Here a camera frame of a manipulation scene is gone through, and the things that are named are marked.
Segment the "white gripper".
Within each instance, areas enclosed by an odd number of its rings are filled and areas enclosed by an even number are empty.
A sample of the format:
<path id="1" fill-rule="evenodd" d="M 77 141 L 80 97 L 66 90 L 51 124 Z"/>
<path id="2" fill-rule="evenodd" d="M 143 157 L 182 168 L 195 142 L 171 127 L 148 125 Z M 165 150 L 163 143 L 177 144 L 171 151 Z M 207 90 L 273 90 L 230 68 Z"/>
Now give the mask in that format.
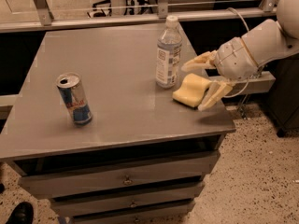
<path id="1" fill-rule="evenodd" d="M 218 50 L 207 51 L 182 65 L 181 70 L 215 69 L 220 75 L 231 80 L 245 80 L 258 71 L 256 62 L 240 37 L 234 37 L 222 44 Z M 228 94 L 234 85 L 225 81 L 213 81 L 208 88 L 206 96 L 198 106 L 204 111 L 215 105 L 221 98 Z"/>

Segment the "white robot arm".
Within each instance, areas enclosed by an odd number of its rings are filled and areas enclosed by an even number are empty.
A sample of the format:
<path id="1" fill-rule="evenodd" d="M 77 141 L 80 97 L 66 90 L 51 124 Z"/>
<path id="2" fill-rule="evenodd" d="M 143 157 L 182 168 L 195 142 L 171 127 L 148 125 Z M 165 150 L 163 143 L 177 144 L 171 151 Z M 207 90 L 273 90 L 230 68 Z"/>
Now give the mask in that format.
<path id="1" fill-rule="evenodd" d="M 275 20 L 268 19 L 183 64 L 182 70 L 188 75 L 180 87 L 182 103 L 201 111 L 212 107 L 236 82 L 269 62 L 296 54 L 298 42 L 299 0 L 279 0 Z"/>

